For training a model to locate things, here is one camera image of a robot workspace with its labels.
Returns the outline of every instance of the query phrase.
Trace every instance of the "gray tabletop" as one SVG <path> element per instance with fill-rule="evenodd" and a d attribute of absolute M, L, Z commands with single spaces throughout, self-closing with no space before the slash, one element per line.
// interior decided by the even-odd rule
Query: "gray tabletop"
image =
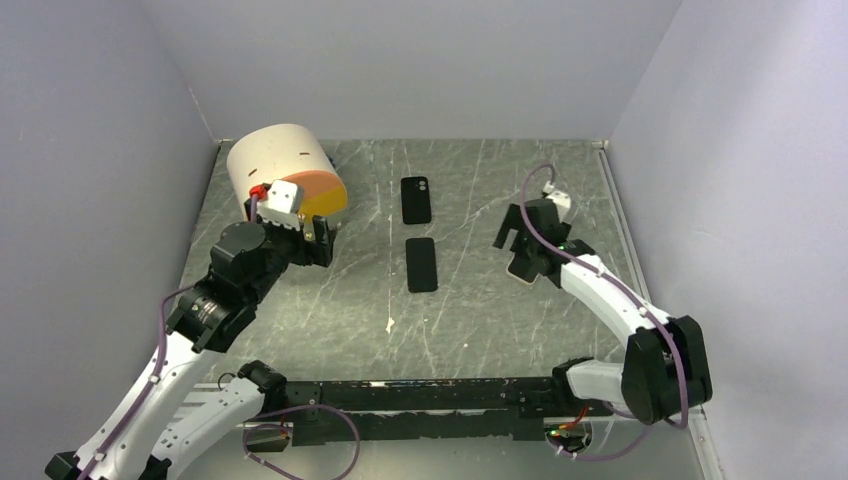
<path fill-rule="evenodd" d="M 492 247 L 524 176 L 552 162 L 573 199 L 573 237 L 594 247 L 628 285 L 636 275 L 611 193 L 590 142 L 532 140 L 326 141 L 350 196 L 330 268 L 292 267 L 256 321 L 207 376 L 214 381 L 261 359 L 292 380 L 548 375 L 577 356 L 620 361 L 623 349 L 582 303 L 548 281 L 525 286 L 507 276 L 511 255 Z M 225 142 L 215 165 L 183 283 L 200 278 L 219 232 L 240 220 L 227 178 Z M 429 178 L 433 222 L 400 219 L 400 179 Z M 534 183 L 538 192 L 544 179 Z M 440 287 L 411 294 L 404 243 L 436 241 Z M 387 331 L 387 326 L 394 323 Z M 604 432 L 605 424 L 596 426 Z M 619 451 L 643 428 L 616 422 L 601 453 Z M 243 460 L 240 433 L 226 436 L 185 472 L 186 480 L 279 478 Z M 352 444 L 298 447 L 264 455 L 306 478 L 330 478 Z M 506 437 L 364 442 L 349 478 L 703 478 L 689 432 L 665 425 L 615 462 L 570 462 L 545 442 Z"/>
<path fill-rule="evenodd" d="M 611 194 L 586 141 L 325 141 L 350 198 L 329 268 L 292 267 L 256 321 L 207 376 L 260 359 L 291 380 L 547 375 L 577 356 L 619 360 L 611 332 L 548 281 L 507 276 L 511 255 L 492 247 L 510 202 L 535 165 L 552 162 L 572 196 L 572 236 L 633 285 Z M 209 249 L 240 209 L 224 142 L 183 275 L 206 271 Z M 404 225 L 400 179 L 428 177 L 433 221 Z M 544 183 L 534 182 L 533 196 Z M 439 289 L 409 293 L 405 240 L 432 237 Z"/>

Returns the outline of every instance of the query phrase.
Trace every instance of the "white wall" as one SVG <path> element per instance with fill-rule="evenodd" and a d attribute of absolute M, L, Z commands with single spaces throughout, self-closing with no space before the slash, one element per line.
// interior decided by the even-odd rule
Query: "white wall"
<path fill-rule="evenodd" d="M 684 1 L 612 136 L 731 479 L 848 478 L 848 4 Z"/>
<path fill-rule="evenodd" d="M 38 479 L 151 354 L 215 147 L 136 2 L 0 12 L 0 477 Z"/>
<path fill-rule="evenodd" d="M 218 138 L 608 138 L 680 0 L 144 0 Z"/>

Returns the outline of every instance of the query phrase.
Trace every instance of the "purple cable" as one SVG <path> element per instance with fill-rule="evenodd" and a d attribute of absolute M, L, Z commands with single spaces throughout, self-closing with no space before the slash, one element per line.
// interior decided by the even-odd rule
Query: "purple cable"
<path fill-rule="evenodd" d="M 547 247 L 550 251 L 556 253 L 561 257 L 564 257 L 570 262 L 580 265 L 581 267 L 589 270 L 594 274 L 597 274 L 598 269 L 594 265 L 586 263 L 583 260 L 580 260 L 579 258 L 575 257 L 574 255 L 564 252 L 552 245 L 550 242 L 545 240 L 545 238 L 542 237 L 539 232 L 536 231 L 536 229 L 533 227 L 533 224 L 530 222 L 530 217 L 527 216 L 527 206 L 524 204 L 525 199 L 527 198 L 527 186 L 530 184 L 530 180 L 533 179 L 533 176 L 536 175 L 536 172 L 542 170 L 543 168 L 550 169 L 551 183 L 553 183 L 556 179 L 556 170 L 554 169 L 553 164 L 550 163 L 543 163 L 542 165 L 537 166 L 524 179 L 524 184 L 521 186 L 521 197 L 518 203 L 518 208 L 519 210 L 521 210 L 521 219 L 524 220 L 524 226 L 527 227 L 527 230 L 530 232 L 531 235 L 536 238 L 536 240 L 539 241 L 539 243 Z M 627 285 L 625 285 L 621 280 L 615 278 L 612 275 L 609 275 L 606 272 L 601 274 L 601 277 L 609 283 L 613 284 L 619 290 L 621 290 L 621 293 L 623 293 L 624 296 L 626 296 L 636 308 L 642 308 L 644 306 L 639 300 L 639 297 L 637 297 L 636 294 L 633 293 L 630 288 L 628 288 Z M 660 335 L 662 335 L 663 340 L 665 340 L 665 343 L 668 345 L 669 350 L 671 350 L 671 357 L 674 360 L 674 370 L 677 373 L 677 382 L 680 387 L 680 423 L 675 423 L 671 420 L 668 420 L 666 423 L 675 428 L 685 430 L 686 427 L 689 426 L 689 392 L 686 390 L 686 375 L 683 370 L 683 360 L 680 358 L 680 351 L 674 344 L 674 339 L 671 337 L 671 334 L 668 332 L 668 330 L 663 326 L 662 323 L 660 323 L 657 317 L 649 309 L 646 309 L 646 312 L 648 320 L 660 332 Z"/>
<path fill-rule="evenodd" d="M 640 443 L 642 443 L 646 438 L 648 438 L 648 434 L 651 433 L 651 431 L 653 429 L 654 429 L 653 425 L 646 426 L 644 429 L 642 429 L 642 432 L 639 434 L 639 436 L 636 437 L 636 439 L 633 440 L 633 442 L 630 443 L 630 445 L 622 448 L 621 450 L 619 450 L 615 453 L 610 453 L 609 455 L 591 455 L 591 456 L 579 455 L 578 454 L 578 455 L 572 455 L 571 458 L 574 459 L 574 460 L 581 460 L 581 461 L 584 461 L 584 462 L 606 462 L 606 461 L 609 461 L 609 460 L 619 459 L 619 458 L 627 455 L 628 453 L 632 452 L 634 448 L 638 447 Z M 559 451 L 559 447 L 557 445 L 554 445 L 554 443 L 551 442 L 551 439 L 548 438 L 547 436 L 545 437 L 545 441 L 548 442 L 548 444 L 550 446 L 554 447 L 554 449 L 556 449 L 557 452 Z"/>
<path fill-rule="evenodd" d="M 619 410 L 619 409 L 613 407 L 612 404 L 609 403 L 609 402 L 601 402 L 601 404 L 603 404 L 603 406 L 606 407 L 607 410 L 618 415 L 619 417 L 624 417 L 624 418 L 627 418 L 627 419 L 630 419 L 630 420 L 636 419 L 636 417 L 634 417 L 630 412 L 625 412 L 623 410 Z"/>
<path fill-rule="evenodd" d="M 165 305 L 168 303 L 168 300 L 189 290 L 192 287 L 194 287 L 194 285 L 182 287 L 175 292 L 169 293 L 159 303 L 158 346 L 156 349 L 156 363 L 153 365 L 153 372 L 151 373 L 151 375 L 155 375 L 157 377 L 161 375 L 162 368 L 165 366 L 165 357 L 168 354 L 168 337 L 167 335 L 165 335 Z M 121 434 L 127 428 L 127 425 L 130 423 L 133 417 L 135 417 L 139 409 L 141 409 L 141 406 L 142 404 L 144 404 L 144 401 L 147 400 L 147 397 L 150 396 L 150 392 L 153 390 L 154 386 L 155 384 L 148 380 L 148 382 L 141 389 L 141 392 L 133 401 L 130 408 L 127 410 L 124 416 L 121 417 L 120 420 L 118 420 L 118 423 L 115 425 L 115 428 L 113 428 L 112 431 L 109 432 L 109 435 L 106 436 L 106 440 L 103 440 L 103 443 L 100 444 L 100 447 L 98 447 L 97 450 L 94 451 L 95 456 L 98 453 L 104 453 L 106 450 L 109 450 L 109 447 L 111 447 L 112 444 L 115 443 L 115 440 L 117 440 L 118 437 L 121 436 Z M 92 457 L 88 464 L 85 466 L 85 468 L 82 469 L 82 471 L 80 472 L 79 476 L 77 477 L 77 480 L 88 480 L 88 476 L 91 474 L 92 470 L 94 470 L 94 467 L 96 465 L 97 460 Z"/>
<path fill-rule="evenodd" d="M 259 204 L 259 195 L 250 196 L 250 221 L 256 221 L 256 205 Z"/>
<path fill-rule="evenodd" d="M 287 415 L 289 413 L 299 412 L 301 410 L 326 410 L 330 413 L 334 413 L 334 414 L 338 415 L 339 417 L 341 417 L 341 419 L 344 420 L 347 423 L 347 425 L 350 427 L 350 430 L 353 432 L 354 441 L 356 442 L 355 446 L 354 446 L 354 450 L 353 450 L 353 458 L 350 461 L 350 465 L 347 466 L 347 468 L 341 473 L 341 475 L 339 475 L 337 477 L 333 477 L 333 480 L 341 480 L 341 479 L 345 478 L 346 476 L 348 476 L 350 474 L 350 472 L 353 470 L 353 467 L 356 466 L 357 460 L 359 460 L 359 447 L 360 447 L 359 444 L 360 444 L 361 440 L 359 438 L 359 430 L 356 429 L 356 425 L 354 425 L 353 420 L 351 420 L 350 417 L 348 417 L 343 411 L 339 410 L 338 408 L 331 407 L 329 405 L 321 405 L 321 404 L 300 405 L 300 406 L 297 406 L 297 407 L 291 407 L 291 408 L 285 408 L 283 410 L 277 410 L 276 412 L 264 413 L 262 415 L 259 415 L 258 417 L 255 417 L 255 418 L 259 419 L 259 418 L 267 418 L 267 417 L 279 417 L 281 415 Z M 266 467 L 266 468 L 268 468 L 268 469 L 270 469 L 270 470 L 272 470 L 276 473 L 279 473 L 280 475 L 282 475 L 282 476 L 284 476 L 288 479 L 303 480 L 302 478 L 297 477 L 295 475 L 292 475 L 291 473 L 289 473 L 289 472 L 283 470 L 282 468 L 274 465 L 273 463 L 266 462 L 265 460 L 263 460 L 259 456 L 255 455 L 253 452 L 251 452 L 248 449 L 248 447 L 247 447 L 247 437 L 250 434 L 250 432 L 254 432 L 254 431 L 257 431 L 257 430 L 268 430 L 268 429 L 286 430 L 286 427 L 283 427 L 282 425 L 263 424 L 263 425 L 257 425 L 255 427 L 251 427 L 251 428 L 245 430 L 244 434 L 242 435 L 242 448 L 244 448 L 244 454 L 248 458 L 253 460 L 254 462 L 256 462 L 256 463 L 262 465 L 263 467 Z"/>

